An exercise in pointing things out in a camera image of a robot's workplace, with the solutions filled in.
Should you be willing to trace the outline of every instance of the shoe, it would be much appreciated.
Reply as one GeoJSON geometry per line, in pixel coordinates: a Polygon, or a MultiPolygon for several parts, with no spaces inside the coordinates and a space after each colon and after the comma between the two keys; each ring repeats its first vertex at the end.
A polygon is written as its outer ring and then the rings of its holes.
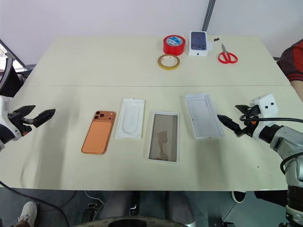
{"type": "Polygon", "coordinates": [[[246,191],[232,191],[232,199],[237,203],[242,203],[245,199],[246,191]]]}
{"type": "Polygon", "coordinates": [[[24,204],[18,221],[26,221],[30,227],[34,227],[37,217],[37,206],[33,201],[24,204]]]}

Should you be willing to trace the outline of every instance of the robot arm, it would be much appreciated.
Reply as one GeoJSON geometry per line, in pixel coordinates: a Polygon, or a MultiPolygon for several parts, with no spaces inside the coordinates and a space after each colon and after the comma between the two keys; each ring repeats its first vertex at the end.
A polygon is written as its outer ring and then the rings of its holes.
{"type": "Polygon", "coordinates": [[[270,121],[272,119],[265,120],[278,113],[272,94],[252,100],[250,106],[237,105],[236,108],[244,114],[240,118],[246,125],[244,129],[227,116],[218,115],[219,120],[238,137],[247,134],[255,140],[263,140],[280,155],[283,159],[280,167],[288,184],[286,218],[290,223],[287,226],[303,226],[303,133],[276,125],[270,121]]]}
{"type": "Polygon", "coordinates": [[[28,134],[32,124],[38,128],[45,123],[55,113],[55,109],[45,110],[34,119],[25,118],[35,108],[34,105],[23,106],[12,113],[9,113],[9,101],[11,98],[0,96],[0,151],[4,149],[4,144],[10,140],[18,140],[28,134]]]}

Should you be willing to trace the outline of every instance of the orange phone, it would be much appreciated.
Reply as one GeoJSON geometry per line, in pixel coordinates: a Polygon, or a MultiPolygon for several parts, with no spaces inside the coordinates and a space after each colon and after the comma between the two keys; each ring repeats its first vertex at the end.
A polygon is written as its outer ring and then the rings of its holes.
{"type": "Polygon", "coordinates": [[[103,155],[106,152],[115,118],[115,112],[101,110],[95,112],[82,147],[83,153],[103,155]]]}

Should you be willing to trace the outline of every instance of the yellow tape roll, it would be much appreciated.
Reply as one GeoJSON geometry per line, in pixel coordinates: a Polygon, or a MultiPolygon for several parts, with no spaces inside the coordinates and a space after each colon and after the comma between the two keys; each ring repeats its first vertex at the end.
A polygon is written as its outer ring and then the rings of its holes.
{"type": "Polygon", "coordinates": [[[179,66],[179,64],[180,64],[180,59],[179,59],[177,56],[172,55],[172,54],[164,54],[164,55],[160,56],[160,58],[158,58],[158,64],[159,64],[159,66],[160,66],[161,68],[163,68],[163,69],[165,69],[165,70],[174,70],[174,69],[176,69],[176,68],[179,66]],[[167,59],[167,58],[174,58],[174,59],[176,60],[175,65],[173,65],[173,66],[166,66],[166,65],[163,65],[163,64],[162,64],[162,61],[163,61],[164,59],[167,59]]]}

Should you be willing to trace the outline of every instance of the black cable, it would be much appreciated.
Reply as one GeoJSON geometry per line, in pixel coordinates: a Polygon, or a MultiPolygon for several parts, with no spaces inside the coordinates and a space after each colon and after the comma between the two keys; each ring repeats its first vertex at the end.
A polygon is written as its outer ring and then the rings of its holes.
{"type": "MultiPolygon", "coordinates": [[[[62,208],[62,207],[64,207],[67,203],[69,203],[69,202],[74,198],[76,192],[77,192],[77,191],[74,191],[74,193],[71,195],[71,197],[70,197],[64,204],[60,205],[59,207],[62,208]]],[[[39,211],[41,211],[41,212],[48,212],[48,211],[53,211],[53,210],[56,210],[56,209],[50,209],[50,210],[42,210],[42,209],[39,209],[39,211]]]]}
{"type": "Polygon", "coordinates": [[[294,154],[294,155],[291,155],[291,156],[288,156],[287,158],[285,158],[281,164],[280,164],[280,169],[282,171],[282,173],[285,175],[285,170],[284,170],[284,165],[286,162],[288,162],[289,160],[293,159],[293,158],[296,158],[296,157],[299,157],[299,156],[303,156],[303,152],[300,152],[300,153],[297,153],[297,154],[294,154]]]}
{"type": "Polygon", "coordinates": [[[53,205],[53,204],[51,204],[51,203],[49,203],[49,202],[46,202],[46,201],[44,201],[44,200],[41,200],[41,199],[38,199],[38,198],[35,198],[35,197],[32,197],[32,196],[29,196],[29,195],[22,194],[22,193],[20,193],[20,192],[14,190],[14,189],[8,187],[8,186],[7,186],[5,183],[3,183],[2,181],[0,181],[0,184],[1,184],[4,188],[6,188],[7,190],[11,191],[12,193],[15,193],[15,194],[17,194],[17,195],[21,195],[21,196],[23,196],[23,197],[27,197],[27,198],[29,198],[29,199],[31,199],[31,200],[35,200],[35,201],[37,201],[37,202],[40,202],[40,203],[43,203],[43,204],[45,204],[45,205],[47,205],[47,206],[50,206],[50,207],[52,207],[52,208],[55,208],[56,210],[58,210],[58,211],[63,215],[67,227],[70,227],[70,223],[68,222],[68,219],[67,219],[65,213],[63,212],[63,210],[62,210],[60,207],[57,207],[57,206],[55,206],[55,205],[53,205]]]}
{"type": "Polygon", "coordinates": [[[284,121],[284,122],[299,122],[299,123],[303,123],[303,120],[297,119],[297,118],[287,118],[287,117],[244,118],[244,117],[246,117],[246,115],[242,115],[240,117],[240,121],[243,121],[243,122],[268,122],[268,121],[279,122],[279,121],[284,121]]]}

